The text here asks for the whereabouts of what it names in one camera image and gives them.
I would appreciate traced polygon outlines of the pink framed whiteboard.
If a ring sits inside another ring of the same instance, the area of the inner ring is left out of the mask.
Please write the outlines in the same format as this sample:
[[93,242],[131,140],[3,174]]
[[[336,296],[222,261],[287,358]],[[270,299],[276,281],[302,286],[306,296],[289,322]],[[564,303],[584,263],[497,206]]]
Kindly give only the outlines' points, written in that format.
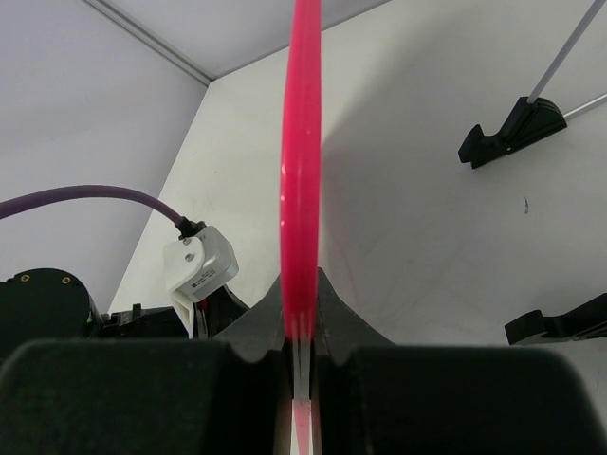
[[280,179],[281,292],[292,350],[298,450],[311,448],[310,375],[318,299],[322,168],[322,4],[294,4],[285,79]]

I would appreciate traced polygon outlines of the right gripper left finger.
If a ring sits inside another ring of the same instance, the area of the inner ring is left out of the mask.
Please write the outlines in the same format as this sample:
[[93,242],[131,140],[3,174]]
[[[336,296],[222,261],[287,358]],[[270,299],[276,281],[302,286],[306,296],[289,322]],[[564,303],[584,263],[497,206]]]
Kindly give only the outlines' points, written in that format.
[[1,366],[5,454],[286,454],[281,290],[209,339],[39,340]]

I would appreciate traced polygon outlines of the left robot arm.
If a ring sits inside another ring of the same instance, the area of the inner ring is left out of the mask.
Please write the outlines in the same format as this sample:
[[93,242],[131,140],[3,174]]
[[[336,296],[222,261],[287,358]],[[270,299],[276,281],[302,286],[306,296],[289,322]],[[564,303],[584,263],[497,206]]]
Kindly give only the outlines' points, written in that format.
[[216,337],[249,311],[227,286],[193,301],[170,294],[164,306],[102,314],[83,282],[55,268],[20,272],[1,282],[1,366],[39,340],[154,340]]

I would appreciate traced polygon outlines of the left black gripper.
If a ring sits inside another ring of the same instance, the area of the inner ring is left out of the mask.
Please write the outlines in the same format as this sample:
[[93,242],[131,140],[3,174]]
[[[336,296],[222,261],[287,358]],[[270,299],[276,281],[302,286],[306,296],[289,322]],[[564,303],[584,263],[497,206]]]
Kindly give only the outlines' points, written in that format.
[[[248,311],[225,285],[194,305],[193,339],[214,337]],[[143,308],[102,316],[104,338],[189,338],[173,307]]]

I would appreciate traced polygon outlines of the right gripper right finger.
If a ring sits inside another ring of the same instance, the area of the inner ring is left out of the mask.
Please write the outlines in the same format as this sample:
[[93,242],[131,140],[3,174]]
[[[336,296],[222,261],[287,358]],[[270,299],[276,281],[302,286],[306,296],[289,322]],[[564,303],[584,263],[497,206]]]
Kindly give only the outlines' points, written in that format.
[[392,343],[318,276],[318,454],[602,454],[606,430],[560,356]]

